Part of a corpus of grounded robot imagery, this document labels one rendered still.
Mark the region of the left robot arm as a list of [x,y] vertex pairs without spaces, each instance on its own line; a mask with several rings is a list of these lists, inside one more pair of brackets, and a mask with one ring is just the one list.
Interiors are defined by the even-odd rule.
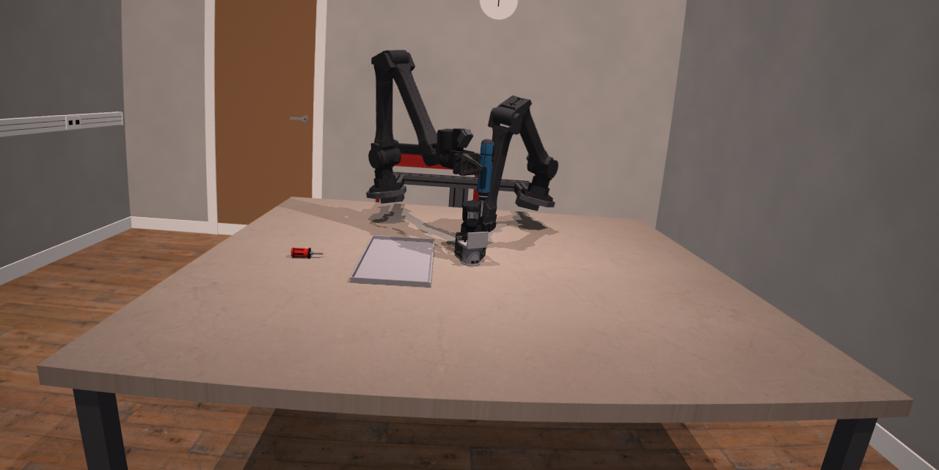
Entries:
[[[492,141],[495,142],[495,150],[489,197],[483,202],[482,217],[480,197],[478,202],[472,200],[463,203],[462,232],[492,232],[492,230],[495,230],[497,192],[499,192],[500,183],[502,182],[508,147],[513,135],[521,135],[521,139],[530,155],[527,155],[527,170],[536,174],[529,183],[529,188],[521,188],[521,193],[527,197],[552,202],[553,198],[550,199],[549,187],[547,186],[549,186],[549,180],[552,180],[557,173],[559,162],[553,160],[553,157],[549,157],[549,153],[544,150],[536,125],[534,125],[533,118],[531,118],[530,106],[530,99],[512,95],[512,97],[491,109],[489,127],[492,127]],[[498,125],[510,127],[506,129],[506,127],[497,127]]]

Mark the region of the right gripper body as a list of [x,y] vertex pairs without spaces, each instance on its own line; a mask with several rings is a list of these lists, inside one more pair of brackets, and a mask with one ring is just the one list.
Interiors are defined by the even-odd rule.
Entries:
[[[461,155],[469,155],[469,156],[472,156],[472,158],[473,158],[475,161],[477,161],[478,155],[480,155],[480,153],[455,153],[455,161],[454,161],[454,162],[448,161],[450,168],[453,169],[453,174],[459,174],[459,175],[460,175],[460,170],[461,170]],[[469,162],[469,171],[475,169],[475,167],[477,168],[476,165],[473,165],[472,162]]]

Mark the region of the red screwdriver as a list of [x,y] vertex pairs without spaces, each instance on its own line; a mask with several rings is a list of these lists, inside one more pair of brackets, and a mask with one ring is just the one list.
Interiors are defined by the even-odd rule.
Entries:
[[311,251],[311,247],[308,249],[303,249],[303,247],[292,247],[291,256],[292,257],[311,257],[311,255],[321,255],[320,252]]

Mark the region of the dark blue electric screwdriver barrel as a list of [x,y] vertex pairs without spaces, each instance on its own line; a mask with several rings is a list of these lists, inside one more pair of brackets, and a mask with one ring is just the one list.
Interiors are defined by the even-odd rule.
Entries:
[[494,160],[495,143],[491,139],[484,139],[481,146],[480,165],[482,172],[478,172],[478,197],[482,202],[481,217],[483,212],[483,202],[489,197],[491,187],[491,172]]

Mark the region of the grey l-shaped bracket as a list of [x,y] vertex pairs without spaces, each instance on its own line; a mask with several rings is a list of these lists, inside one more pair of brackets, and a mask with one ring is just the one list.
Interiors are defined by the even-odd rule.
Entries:
[[459,245],[466,249],[478,249],[478,247],[487,247],[489,245],[489,232],[468,232],[467,240],[459,240]]

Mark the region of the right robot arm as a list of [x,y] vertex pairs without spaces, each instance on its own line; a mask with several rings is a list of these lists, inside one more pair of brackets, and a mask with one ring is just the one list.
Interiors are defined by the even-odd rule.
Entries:
[[392,134],[393,79],[412,119],[425,165],[450,167],[448,161],[455,161],[455,153],[473,153],[464,150],[472,141],[472,131],[454,128],[436,133],[412,76],[415,67],[412,54],[405,50],[382,51],[371,58],[371,64],[376,74],[376,137],[371,143],[368,158],[376,178],[369,188],[370,193],[395,191],[402,187],[392,171],[401,162],[401,150]]

